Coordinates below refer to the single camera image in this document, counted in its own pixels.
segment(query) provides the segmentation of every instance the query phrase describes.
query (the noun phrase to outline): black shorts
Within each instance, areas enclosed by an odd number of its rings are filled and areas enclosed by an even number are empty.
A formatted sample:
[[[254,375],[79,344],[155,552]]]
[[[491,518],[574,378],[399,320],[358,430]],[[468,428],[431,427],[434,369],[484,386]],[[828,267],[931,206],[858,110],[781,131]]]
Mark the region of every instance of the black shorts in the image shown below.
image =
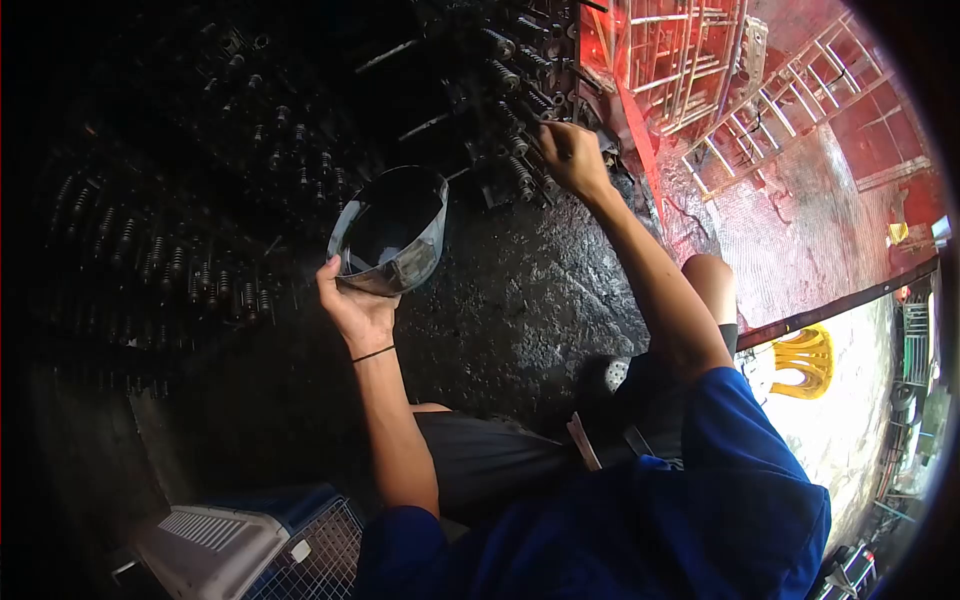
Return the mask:
[[[736,324],[720,325],[720,333],[733,356]],[[635,455],[622,437],[631,423],[654,455],[680,457],[683,386],[665,373],[670,371],[657,356],[635,356],[611,406],[592,411],[596,417],[584,416],[604,466]],[[457,412],[415,417],[437,471],[441,515],[467,526],[499,515],[521,497],[550,493],[585,471],[573,443],[560,444],[509,423]],[[591,418],[608,422],[591,423]]]

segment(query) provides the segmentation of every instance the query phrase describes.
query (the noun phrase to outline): knee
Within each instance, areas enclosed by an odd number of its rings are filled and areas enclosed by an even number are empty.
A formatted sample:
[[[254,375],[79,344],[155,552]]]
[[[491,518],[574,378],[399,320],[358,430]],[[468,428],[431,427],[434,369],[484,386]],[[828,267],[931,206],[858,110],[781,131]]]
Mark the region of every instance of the knee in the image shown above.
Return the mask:
[[[722,258],[712,254],[694,254],[681,269],[684,276],[696,287],[696,282],[708,283],[712,288],[730,288],[735,286],[733,269]]]

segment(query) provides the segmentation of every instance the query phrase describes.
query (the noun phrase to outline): person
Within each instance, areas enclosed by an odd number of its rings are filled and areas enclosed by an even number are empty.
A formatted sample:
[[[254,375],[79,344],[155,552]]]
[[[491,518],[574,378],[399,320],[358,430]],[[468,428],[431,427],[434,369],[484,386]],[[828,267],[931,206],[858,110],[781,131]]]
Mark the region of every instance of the person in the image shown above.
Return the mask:
[[[440,405],[413,410],[392,333],[398,299],[339,288],[334,256],[317,272],[320,301],[353,358],[385,507],[364,532],[354,597],[804,597],[827,541],[828,492],[809,482],[732,368],[729,268],[704,257],[678,269],[611,185],[594,133],[545,123],[540,144],[554,177],[606,232],[651,331],[645,368],[632,363],[617,395],[643,404],[648,386],[658,389],[652,377],[670,382],[682,467],[641,452],[543,481],[536,473],[561,469],[529,464],[562,461],[565,446],[522,431],[481,434],[484,421]],[[657,395],[655,408],[669,408]],[[437,428],[448,432],[440,440]],[[448,454],[479,483],[452,472]],[[496,465],[508,462],[519,476],[500,485]],[[448,542],[438,517],[466,506],[463,489],[488,488],[473,507],[486,513]]]

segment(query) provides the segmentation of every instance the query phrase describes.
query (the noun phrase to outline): wrist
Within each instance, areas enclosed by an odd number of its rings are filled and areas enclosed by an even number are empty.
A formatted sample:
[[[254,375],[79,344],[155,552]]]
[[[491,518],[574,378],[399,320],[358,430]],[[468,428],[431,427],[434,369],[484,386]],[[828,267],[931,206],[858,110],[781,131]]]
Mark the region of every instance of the wrist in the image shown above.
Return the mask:
[[[389,348],[393,345],[393,334],[365,337],[360,340],[347,340],[347,349],[350,351],[350,360],[356,360],[363,356],[368,356],[374,352],[379,352],[380,350]]]

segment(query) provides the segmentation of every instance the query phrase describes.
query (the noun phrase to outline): yellow plastic chair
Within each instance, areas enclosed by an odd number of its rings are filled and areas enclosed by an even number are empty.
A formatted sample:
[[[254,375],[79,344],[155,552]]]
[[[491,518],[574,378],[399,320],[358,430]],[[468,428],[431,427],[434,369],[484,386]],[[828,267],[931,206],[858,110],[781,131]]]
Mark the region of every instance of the yellow plastic chair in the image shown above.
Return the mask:
[[[822,324],[813,324],[800,334],[773,344],[777,371],[796,369],[804,381],[796,385],[774,383],[770,391],[804,400],[815,400],[830,387],[833,378],[833,342]]]

